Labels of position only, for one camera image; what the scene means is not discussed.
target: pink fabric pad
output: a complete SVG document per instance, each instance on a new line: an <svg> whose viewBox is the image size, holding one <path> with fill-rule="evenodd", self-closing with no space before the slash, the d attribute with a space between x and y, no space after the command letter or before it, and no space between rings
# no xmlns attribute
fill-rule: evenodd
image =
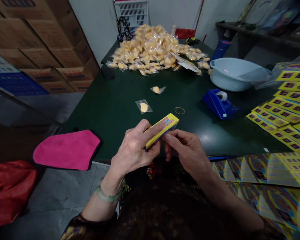
<svg viewBox="0 0 300 240"><path fill-rule="evenodd" d="M33 160L55 168L88 170L100 142L90 130L50 136L34 150Z"/></svg>

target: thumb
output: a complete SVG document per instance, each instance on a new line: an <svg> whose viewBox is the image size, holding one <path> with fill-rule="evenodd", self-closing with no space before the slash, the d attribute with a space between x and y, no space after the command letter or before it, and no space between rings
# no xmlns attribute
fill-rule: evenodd
<svg viewBox="0 0 300 240"><path fill-rule="evenodd" d="M179 154L182 154L186 150L187 146L183 145L179 139L167 133L164 136L164 140L169 144L170 147L174 148Z"/></svg>

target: fingernail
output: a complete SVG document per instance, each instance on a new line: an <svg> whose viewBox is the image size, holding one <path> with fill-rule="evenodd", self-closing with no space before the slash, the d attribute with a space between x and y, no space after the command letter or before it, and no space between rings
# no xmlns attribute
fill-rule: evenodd
<svg viewBox="0 0 300 240"><path fill-rule="evenodd" d="M168 141L170 141L171 138L172 138L171 135L167 133L166 136L165 136L165 139L168 140Z"/></svg>

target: green table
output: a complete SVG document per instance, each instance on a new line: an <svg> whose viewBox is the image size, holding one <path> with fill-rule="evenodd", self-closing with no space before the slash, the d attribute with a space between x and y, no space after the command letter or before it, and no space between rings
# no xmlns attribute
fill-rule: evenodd
<svg viewBox="0 0 300 240"><path fill-rule="evenodd" d="M103 59L111 60L110 55L118 47L116 42ZM200 43L195 47L212 54L212 49ZM60 133L90 129L102 141L102 146L94 161L109 160L116 154L129 128L135 127L143 118L155 124L169 113L180 119L177 128L196 133L207 155L243 155L249 153L291 151L287 146L272 137L258 125L244 117L251 109L269 100L275 90L251 88L244 92L227 92L228 99L241 110L235 117L220 120L202 101L209 89L217 88L209 75L203 76L181 68L161 70L149 77L139 71L113 70L115 79L106 80L99 72L88 91L64 124ZM163 94L150 91L153 86L167 88ZM141 114L135 101L146 99L153 112ZM175 113L175 107L182 107L185 114Z"/></svg>

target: stack of cardboard boxes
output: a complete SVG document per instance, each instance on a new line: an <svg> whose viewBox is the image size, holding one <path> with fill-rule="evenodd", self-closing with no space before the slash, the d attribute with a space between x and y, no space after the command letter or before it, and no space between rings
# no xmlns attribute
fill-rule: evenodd
<svg viewBox="0 0 300 240"><path fill-rule="evenodd" d="M84 92L99 71L68 0L0 0L0 55L50 93Z"/></svg>

